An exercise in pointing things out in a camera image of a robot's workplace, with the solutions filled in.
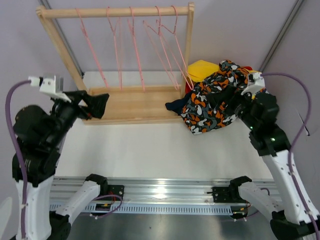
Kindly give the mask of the black orange camouflage shorts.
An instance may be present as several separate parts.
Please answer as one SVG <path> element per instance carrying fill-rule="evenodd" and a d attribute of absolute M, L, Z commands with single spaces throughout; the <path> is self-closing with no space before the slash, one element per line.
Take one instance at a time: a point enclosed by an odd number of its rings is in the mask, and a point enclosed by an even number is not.
<path fill-rule="evenodd" d="M 195 85 L 181 117 L 193 135 L 224 128 L 220 114 L 220 92 L 226 87 L 243 89 L 252 70 L 231 60 L 222 60 L 219 70 Z"/>

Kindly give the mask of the pink wire hanger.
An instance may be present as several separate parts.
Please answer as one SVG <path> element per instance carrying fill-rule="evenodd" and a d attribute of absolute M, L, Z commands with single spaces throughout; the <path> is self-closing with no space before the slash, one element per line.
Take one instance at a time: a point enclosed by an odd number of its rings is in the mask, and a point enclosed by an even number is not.
<path fill-rule="evenodd" d="M 107 87 L 108 87 L 107 79 L 106 79 L 106 77 L 105 77 L 105 75 L 104 75 L 104 73 L 103 73 L 101 64 L 100 64 L 100 62 L 99 62 L 99 60 L 98 60 L 98 57 L 97 57 L 97 54 L 96 54 L 96 52 L 95 52 L 95 50 L 94 50 L 94 48 L 93 48 L 93 45 L 92 45 L 92 43 L 91 43 L 91 41 L 90 41 L 89 35 L 88 35 L 88 33 L 87 33 L 87 30 L 86 30 L 86 27 L 85 27 L 85 24 L 84 24 L 84 21 L 83 21 L 83 18 L 82 18 L 81 13 L 80 13 L 80 9 L 79 9 L 79 8 L 75 8 L 75 10 L 76 10 L 76 13 L 77 13 L 77 15 L 78 15 L 78 18 L 80 19 L 80 24 L 81 24 L 80 29 L 81 29 L 81 31 L 82 31 L 85 39 L 86 39 L 87 45 L 88 45 L 88 47 L 89 47 L 89 49 L 90 49 L 90 52 L 91 52 L 91 54 L 92 54 L 92 57 L 93 57 L 93 59 L 94 59 L 94 61 L 95 61 L 95 64 L 96 64 L 96 66 L 97 66 L 97 68 L 98 68 L 98 72 L 100 73 L 101 79 L 103 80 L 104 85 L 105 85 L 105 87 L 107 88 Z"/>
<path fill-rule="evenodd" d="M 143 77 L 143 73 L 142 73 L 140 55 L 139 55 L 139 50 L 138 50 L 138 46 L 137 46 L 137 39 L 136 39 L 136 35 L 135 35 L 134 10 L 131 6 L 129 7 L 129 10 L 130 10 L 130 14 L 131 14 L 131 21 L 127 20 L 127 24 L 128 24 L 129 32 L 131 34 L 131 38 L 132 38 L 132 42 L 133 42 L 133 47 L 134 47 L 134 52 L 135 52 L 135 56 L 136 56 L 136 61 L 137 61 L 138 72 L 139 72 L 139 76 L 140 76 L 142 90 L 145 91 L 146 90 L 145 89 L 145 81 L 144 81 L 144 77 Z"/>
<path fill-rule="evenodd" d="M 174 16 L 174 24 L 172 29 L 170 29 L 168 26 L 162 23 L 162 12 L 158 7 L 156 7 L 158 10 L 158 15 L 159 18 L 157 20 L 158 24 L 158 36 L 160 39 L 160 43 L 162 44 L 163 51 L 165 54 L 166 48 L 164 45 L 166 45 L 167 49 L 171 53 L 171 56 L 173 57 L 174 62 L 176 63 L 182 77 L 182 81 L 180 84 L 180 91 L 185 92 L 186 87 L 188 87 L 190 90 L 194 89 L 194 83 L 191 80 L 190 74 L 188 73 L 188 63 L 189 63 L 189 57 L 190 57 L 190 51 L 191 51 L 191 38 L 192 38 L 192 30 L 193 30 L 193 17 L 194 17 L 194 3 L 191 2 L 189 3 L 188 6 L 183 7 L 183 10 L 186 11 L 186 14 L 180 14 L 179 7 L 176 7 L 174 5 L 171 5 L 169 7 L 171 17 Z M 178 27 L 178 18 L 179 16 L 186 16 L 186 33 L 185 33 L 185 46 L 184 46 L 184 51 L 182 51 L 181 44 L 178 39 L 178 34 L 177 34 L 177 27 Z M 177 47 L 179 56 L 181 58 L 181 63 L 179 63 L 176 54 L 173 52 L 172 47 L 168 43 L 164 31 L 167 31 L 169 34 L 171 34 L 175 40 L 175 45 Z"/>
<path fill-rule="evenodd" d="M 118 82 L 119 82 L 119 88 L 120 90 L 123 89 L 123 81 L 122 81 L 122 62 L 121 62 L 121 58 L 120 58 L 120 54 L 119 54 L 119 47 L 121 47 L 121 44 L 118 45 L 117 42 L 117 26 L 121 26 L 121 19 L 120 17 L 118 17 L 118 20 L 115 22 L 115 25 L 112 24 L 111 22 L 111 18 L 110 18 L 110 7 L 108 6 L 106 8 L 106 16 L 107 16 L 107 20 L 109 23 L 109 27 L 112 31 L 112 35 L 113 35 L 113 43 L 114 43 L 114 52 L 115 52 L 115 60 L 116 60 L 116 65 L 117 65 L 117 72 L 118 72 Z"/>
<path fill-rule="evenodd" d="M 164 46 L 164 43 L 162 41 L 161 36 L 161 12 L 158 6 L 155 6 L 157 13 L 158 13 L 158 19 L 157 19 L 157 27 L 153 28 L 146 20 L 143 21 L 143 27 L 145 29 L 145 32 L 149 38 L 149 41 L 162 65 L 163 70 L 167 74 L 169 80 L 171 81 L 173 87 L 175 90 L 179 90 L 179 84 L 176 79 L 176 77 L 173 74 L 171 62 L 169 60 L 166 48 Z"/>

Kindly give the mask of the yellow shorts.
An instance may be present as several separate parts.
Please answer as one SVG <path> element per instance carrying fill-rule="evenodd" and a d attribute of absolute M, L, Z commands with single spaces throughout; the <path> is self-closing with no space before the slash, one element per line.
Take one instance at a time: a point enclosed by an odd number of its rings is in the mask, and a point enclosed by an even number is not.
<path fill-rule="evenodd" d="M 212 75 L 220 69 L 218 64 L 205 60 L 198 60 L 187 67 L 187 73 L 183 76 L 185 87 L 182 87 L 184 94 L 194 89 L 196 84 L 201 83 L 206 77 Z"/>

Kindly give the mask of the navy blue shorts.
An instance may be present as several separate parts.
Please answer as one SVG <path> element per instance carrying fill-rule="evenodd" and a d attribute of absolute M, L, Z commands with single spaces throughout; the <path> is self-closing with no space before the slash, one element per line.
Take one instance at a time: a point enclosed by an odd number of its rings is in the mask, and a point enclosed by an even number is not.
<path fill-rule="evenodd" d="M 187 99 L 177 99 L 172 102 L 165 103 L 165 107 L 168 111 L 172 111 L 180 116 L 182 114 L 183 107 L 187 104 L 187 102 Z"/>

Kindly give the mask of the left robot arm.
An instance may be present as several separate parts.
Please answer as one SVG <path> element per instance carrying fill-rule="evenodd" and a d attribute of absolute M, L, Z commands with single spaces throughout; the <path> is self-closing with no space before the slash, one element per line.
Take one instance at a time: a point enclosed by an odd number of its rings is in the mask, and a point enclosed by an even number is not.
<path fill-rule="evenodd" d="M 13 138 L 17 150 L 12 159 L 12 176 L 23 207 L 18 240 L 65 240 L 77 216 L 93 200 L 108 196 L 108 180 L 90 174 L 80 190 L 59 209 L 51 211 L 50 191 L 61 156 L 59 145 L 77 119 L 100 119 L 109 94 L 91 96 L 84 90 L 70 91 L 69 100 L 55 99 L 46 113 L 29 105 L 15 116 Z"/>

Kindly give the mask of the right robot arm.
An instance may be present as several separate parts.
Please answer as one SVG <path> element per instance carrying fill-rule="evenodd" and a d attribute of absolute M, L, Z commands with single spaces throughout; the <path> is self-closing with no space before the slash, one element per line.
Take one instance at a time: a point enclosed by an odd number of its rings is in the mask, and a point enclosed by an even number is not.
<path fill-rule="evenodd" d="M 276 97 L 261 92 L 255 97 L 228 86 L 215 98 L 225 114 L 235 114 L 250 130 L 249 140 L 270 171 L 281 202 L 277 202 L 252 181 L 228 189 L 234 202 L 251 203 L 268 221 L 279 240 L 320 238 L 320 213 L 311 202 L 296 169 L 286 133 L 276 124 Z"/>

